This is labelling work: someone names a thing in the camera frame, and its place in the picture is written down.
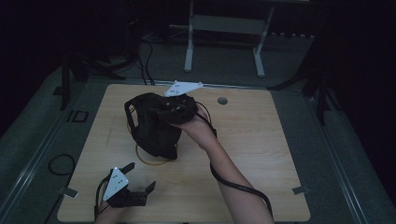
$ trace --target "wooden table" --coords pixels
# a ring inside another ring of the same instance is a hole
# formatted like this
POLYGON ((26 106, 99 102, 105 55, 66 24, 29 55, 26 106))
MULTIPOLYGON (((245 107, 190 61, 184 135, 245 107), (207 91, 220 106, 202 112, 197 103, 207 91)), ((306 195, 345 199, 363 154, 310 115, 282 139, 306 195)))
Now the wooden table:
MULTIPOLYGON (((232 222, 217 181, 210 174, 206 154, 184 133, 178 142, 178 159, 149 166, 135 154, 135 142, 127 129, 123 105, 136 95, 165 86, 110 85, 100 105, 69 188, 76 199, 64 197, 58 218, 64 222, 93 221, 95 192, 99 182, 114 167, 134 161, 126 176, 130 190, 144 190, 152 181, 156 189, 144 207, 130 207, 124 222, 232 222)), ((218 130, 220 142, 256 188, 271 200, 275 221, 306 221, 310 213, 300 187, 290 150, 269 91, 201 88, 189 92, 203 103, 218 130), (228 99, 220 105, 218 99, 228 99)), ((139 148, 146 161, 158 162, 139 148)))

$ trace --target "human arm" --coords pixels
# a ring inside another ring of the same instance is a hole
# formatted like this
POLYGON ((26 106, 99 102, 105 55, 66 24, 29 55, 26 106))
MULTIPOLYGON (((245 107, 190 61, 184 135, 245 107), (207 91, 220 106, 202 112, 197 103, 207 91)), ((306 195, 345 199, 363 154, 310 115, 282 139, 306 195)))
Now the human arm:
MULTIPOLYGON (((198 113, 206 118, 201 108, 198 113)), ((222 179, 253 188, 206 122, 195 116, 191 121, 177 127, 184 130, 206 152, 213 168, 222 179)), ((219 188, 234 223, 274 223, 267 206, 259 196, 227 187, 220 182, 219 188)))
POLYGON ((113 208, 106 201, 102 200, 94 224, 116 224, 124 210, 125 207, 113 208))

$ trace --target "hand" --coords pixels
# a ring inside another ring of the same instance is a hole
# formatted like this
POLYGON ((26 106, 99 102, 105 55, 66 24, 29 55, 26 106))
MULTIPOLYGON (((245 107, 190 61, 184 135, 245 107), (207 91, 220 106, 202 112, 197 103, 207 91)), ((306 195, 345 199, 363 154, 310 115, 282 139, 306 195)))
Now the hand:
MULTIPOLYGON (((105 193, 107 188, 107 184, 103 187, 105 193)), ((117 223, 121 214, 125 210, 125 207, 122 208, 113 208, 108 204, 108 202, 103 201, 103 196, 102 196, 102 201, 100 202, 99 206, 99 214, 98 217, 95 220, 95 224, 100 224, 100 223, 117 223)))
MULTIPOLYGON (((205 119, 207 119, 207 114, 202 110, 202 108, 198 106, 198 114, 203 116, 205 119)), ((213 134, 212 130, 210 127, 207 125, 207 123, 199 118, 198 116, 194 116, 192 120, 189 122, 183 123, 183 124, 172 124, 175 127, 178 127, 179 129, 182 129, 185 131, 189 137, 194 140, 200 148, 207 150, 209 148, 213 148, 214 145, 218 145, 219 141, 216 138, 216 136, 213 134)))

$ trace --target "dark background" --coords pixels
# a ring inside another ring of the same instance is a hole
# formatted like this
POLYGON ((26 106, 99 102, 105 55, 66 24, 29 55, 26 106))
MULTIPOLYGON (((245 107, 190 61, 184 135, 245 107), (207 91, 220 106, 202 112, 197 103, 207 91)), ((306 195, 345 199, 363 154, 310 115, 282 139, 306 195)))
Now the dark background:
MULTIPOLYGON (((0 97, 3 134, 62 57, 79 50, 98 58, 121 52, 110 34, 124 35, 125 8, 141 13, 151 29, 166 37, 169 23, 188 23, 188 1, 15 1, 0 5, 0 97)), ((223 12, 232 12, 224 4, 223 12)), ((208 5, 199 9, 210 14, 208 5)), ((261 17, 260 11, 249 11, 261 17)), ((311 1, 278 4, 272 33, 315 35, 304 68, 330 67, 330 87, 358 134, 384 188, 396 202, 396 3, 311 1)))

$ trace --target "gray floor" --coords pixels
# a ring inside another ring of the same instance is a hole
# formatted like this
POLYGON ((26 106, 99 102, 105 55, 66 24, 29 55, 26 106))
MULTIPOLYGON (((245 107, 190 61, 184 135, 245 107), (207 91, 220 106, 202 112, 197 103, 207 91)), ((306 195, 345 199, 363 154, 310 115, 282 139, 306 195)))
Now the gray floor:
MULTIPOLYGON (((202 81, 265 89, 295 74, 311 42, 312 39, 301 37, 268 37, 262 52, 266 72, 263 78, 256 76, 251 48, 214 48, 206 44, 195 46, 192 71, 184 73, 186 46, 179 41, 154 44, 148 68, 158 84, 202 81)), ((148 45, 142 45, 141 55, 145 61, 148 45)), ((143 83, 135 66, 119 71, 119 75, 128 77, 119 83, 143 83)), ((48 163, 63 153, 78 160, 106 86, 115 82, 96 75, 87 83, 73 81, 72 101, 65 111, 60 111, 60 97, 52 95, 61 83, 60 70, 47 78, 0 140, 0 153, 5 155, 0 157, 1 214, 9 209, 9 216, 2 220, 44 223, 57 201, 57 190, 68 179, 51 174, 48 163), (87 122, 67 121, 72 110, 89 112, 87 122), (33 157, 41 161, 29 163, 33 157), (18 180, 25 180, 24 186, 28 188, 21 188, 18 180)), ((311 212, 306 223, 396 223, 395 209, 345 114, 334 109, 327 111, 326 127, 319 125, 314 115, 315 98, 301 95, 299 89, 303 85, 297 83, 272 94, 298 175, 302 185, 310 189, 305 194, 311 212)), ((52 167, 67 172, 71 163, 60 158, 52 167)), ((56 218, 58 206, 54 207, 49 223, 60 223, 56 218)))

